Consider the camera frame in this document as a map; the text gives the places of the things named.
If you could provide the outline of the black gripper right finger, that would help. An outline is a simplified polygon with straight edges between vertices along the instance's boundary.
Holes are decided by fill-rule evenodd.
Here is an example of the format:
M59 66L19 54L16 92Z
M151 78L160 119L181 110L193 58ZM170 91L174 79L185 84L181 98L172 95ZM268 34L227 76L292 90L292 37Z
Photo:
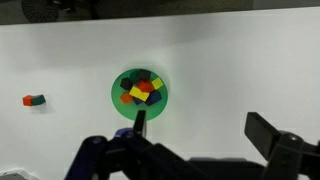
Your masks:
M301 137L293 133L277 130L257 112L247 113L244 133L266 160L271 157L273 149L281 138L286 137L290 142L302 141Z

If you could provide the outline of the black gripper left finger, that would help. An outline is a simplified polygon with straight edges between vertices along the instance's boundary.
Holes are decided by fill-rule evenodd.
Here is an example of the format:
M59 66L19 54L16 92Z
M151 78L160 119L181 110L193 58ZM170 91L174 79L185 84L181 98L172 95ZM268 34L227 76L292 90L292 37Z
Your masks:
M146 111L139 110L133 125L133 130L141 135L142 137L146 136L147 133L147 121L146 121Z

